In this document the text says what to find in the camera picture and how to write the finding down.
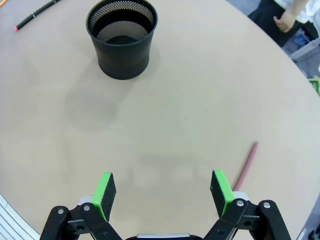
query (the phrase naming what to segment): black pen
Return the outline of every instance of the black pen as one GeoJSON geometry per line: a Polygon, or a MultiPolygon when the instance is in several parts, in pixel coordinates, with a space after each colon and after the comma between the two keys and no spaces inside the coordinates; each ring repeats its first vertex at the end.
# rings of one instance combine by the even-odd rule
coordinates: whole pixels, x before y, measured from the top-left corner
{"type": "Polygon", "coordinates": [[[53,4],[56,4],[60,0],[52,0],[48,2],[43,7],[39,8],[37,11],[31,13],[29,16],[27,16],[22,22],[20,22],[17,26],[14,27],[14,30],[17,32],[19,29],[21,29],[24,25],[26,25],[28,22],[30,22],[32,19],[34,19],[37,15],[42,13],[47,8],[51,7],[53,4]]]}

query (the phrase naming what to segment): black mesh pencil cup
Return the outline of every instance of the black mesh pencil cup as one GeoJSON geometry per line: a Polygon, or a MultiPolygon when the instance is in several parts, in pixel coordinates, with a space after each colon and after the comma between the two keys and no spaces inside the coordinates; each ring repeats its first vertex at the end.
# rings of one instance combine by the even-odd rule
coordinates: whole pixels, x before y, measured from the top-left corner
{"type": "Polygon", "coordinates": [[[157,21],[156,10],[145,0],[103,0],[94,6],[86,29],[101,70],[120,80],[140,75],[149,62],[157,21]]]}

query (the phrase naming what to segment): beige table surface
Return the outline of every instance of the beige table surface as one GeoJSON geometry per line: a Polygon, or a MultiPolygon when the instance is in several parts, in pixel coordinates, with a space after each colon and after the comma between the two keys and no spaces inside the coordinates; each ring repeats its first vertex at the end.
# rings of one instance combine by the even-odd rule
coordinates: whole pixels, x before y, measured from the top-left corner
{"type": "Polygon", "coordinates": [[[149,65],[114,80],[85,27],[96,0],[62,0],[14,32],[46,2],[0,9],[0,191],[31,226],[113,172],[123,238],[204,236],[212,169],[233,185],[258,140],[242,190],[274,200],[297,237],[320,190],[320,99],[268,36],[223,0],[152,0],[149,65]]]}

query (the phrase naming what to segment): striped surface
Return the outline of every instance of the striped surface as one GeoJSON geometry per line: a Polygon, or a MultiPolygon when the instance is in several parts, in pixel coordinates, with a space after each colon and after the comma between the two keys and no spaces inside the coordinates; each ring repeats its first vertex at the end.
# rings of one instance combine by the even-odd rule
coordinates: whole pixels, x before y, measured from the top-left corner
{"type": "Polygon", "coordinates": [[[0,240],[39,240],[40,235],[0,194],[0,240]]]}

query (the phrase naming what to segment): green gripper pad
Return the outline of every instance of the green gripper pad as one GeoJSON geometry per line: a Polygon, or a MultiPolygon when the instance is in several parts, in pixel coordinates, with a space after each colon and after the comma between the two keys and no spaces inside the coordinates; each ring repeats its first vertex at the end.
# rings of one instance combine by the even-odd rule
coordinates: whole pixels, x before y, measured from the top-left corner
{"type": "Polygon", "coordinates": [[[109,221],[115,195],[114,175],[112,173],[104,173],[92,198],[92,204],[99,210],[106,221],[109,221]]]}
{"type": "Polygon", "coordinates": [[[213,170],[210,190],[218,215],[221,217],[226,212],[228,205],[235,199],[224,171],[213,170]]]}
{"type": "Polygon", "coordinates": [[[318,95],[320,95],[320,87],[319,87],[319,82],[320,82],[320,78],[316,78],[314,77],[312,80],[309,81],[312,85],[312,87],[314,88],[314,90],[316,91],[316,93],[318,95]]]}

